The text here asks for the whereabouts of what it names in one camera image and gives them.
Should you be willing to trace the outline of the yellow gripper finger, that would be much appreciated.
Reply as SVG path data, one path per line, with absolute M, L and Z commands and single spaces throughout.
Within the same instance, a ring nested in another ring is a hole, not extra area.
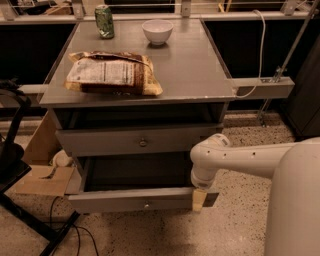
M 192 192 L 192 210 L 200 212 L 207 197 L 207 191 L 196 188 Z

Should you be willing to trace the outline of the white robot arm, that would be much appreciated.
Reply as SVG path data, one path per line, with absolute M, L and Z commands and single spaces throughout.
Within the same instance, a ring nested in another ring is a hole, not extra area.
M 220 169 L 272 180 L 266 225 L 265 256 L 320 256 L 320 138 L 297 143 L 233 147 L 215 134 L 195 145 L 193 209 Z

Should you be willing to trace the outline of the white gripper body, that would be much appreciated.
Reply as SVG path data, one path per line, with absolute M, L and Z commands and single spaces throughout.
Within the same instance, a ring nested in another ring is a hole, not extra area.
M 196 188 L 207 190 L 212 186 L 216 173 L 216 169 L 207 170 L 193 167 L 191 170 L 191 182 Z

